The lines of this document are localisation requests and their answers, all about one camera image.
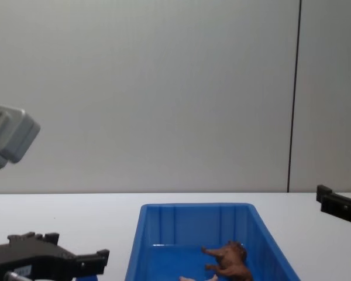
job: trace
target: white table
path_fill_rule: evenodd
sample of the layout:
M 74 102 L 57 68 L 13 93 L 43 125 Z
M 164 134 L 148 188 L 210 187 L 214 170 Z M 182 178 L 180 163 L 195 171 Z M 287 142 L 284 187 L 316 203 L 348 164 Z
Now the white table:
M 0 195 L 0 244 L 7 243 L 8 234 L 59 232 L 59 245 L 71 252 L 109 249 L 109 263 L 99 280 L 119 281 L 125 278 L 143 204 L 246 202 L 256 206 L 301 280 L 351 280 L 351 223 L 320 212 L 315 196 L 314 193 Z

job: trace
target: toy animal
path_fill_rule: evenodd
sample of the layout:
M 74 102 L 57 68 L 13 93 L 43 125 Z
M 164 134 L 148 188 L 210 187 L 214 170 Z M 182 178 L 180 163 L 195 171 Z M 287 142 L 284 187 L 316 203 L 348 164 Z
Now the toy animal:
M 219 249 L 206 249 L 202 252 L 216 258 L 218 265 L 205 265 L 206 270 L 214 270 L 218 275 L 231 281 L 253 281 L 250 270 L 245 265 L 247 251 L 239 242 L 229 241 Z

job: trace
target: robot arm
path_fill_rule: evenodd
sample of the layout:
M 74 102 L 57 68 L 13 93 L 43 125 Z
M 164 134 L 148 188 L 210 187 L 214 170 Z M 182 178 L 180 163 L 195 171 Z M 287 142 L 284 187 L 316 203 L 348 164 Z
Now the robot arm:
M 24 110 L 0 106 L 0 169 L 17 163 L 40 131 L 40 126 Z M 109 251 L 74 255 L 57 246 L 59 235 L 8 236 L 0 245 L 0 281 L 51 279 L 71 281 L 74 277 L 103 274 Z

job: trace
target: blue plastic bin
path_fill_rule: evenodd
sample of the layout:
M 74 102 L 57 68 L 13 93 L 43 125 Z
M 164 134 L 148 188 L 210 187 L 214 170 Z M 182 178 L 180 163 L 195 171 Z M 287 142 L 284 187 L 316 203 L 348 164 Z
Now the blue plastic bin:
M 229 240 L 247 249 L 255 281 L 300 280 L 251 204 L 149 204 L 139 221 L 125 281 L 203 281 L 216 263 L 201 246 L 219 248 Z

